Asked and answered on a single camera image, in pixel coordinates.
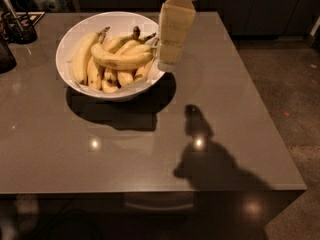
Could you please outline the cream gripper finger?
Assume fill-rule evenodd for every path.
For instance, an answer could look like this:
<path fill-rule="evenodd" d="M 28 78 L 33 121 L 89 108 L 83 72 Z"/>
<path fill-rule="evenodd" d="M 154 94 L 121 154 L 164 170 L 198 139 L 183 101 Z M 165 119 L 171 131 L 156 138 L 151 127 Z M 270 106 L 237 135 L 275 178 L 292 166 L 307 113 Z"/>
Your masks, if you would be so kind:
<path fill-rule="evenodd" d="M 159 37 L 159 43 L 157 48 L 157 67 L 161 71 L 165 71 L 165 63 L 164 63 L 164 41 L 165 41 L 165 33 L 166 33 L 166 10 L 165 10 L 165 4 L 162 4 L 161 11 L 159 14 L 159 29 L 158 29 L 158 37 Z"/>
<path fill-rule="evenodd" d="M 196 11 L 191 0 L 167 0 L 164 4 L 167 20 L 163 49 L 164 63 L 175 65 L 181 57 L 182 47 Z"/>

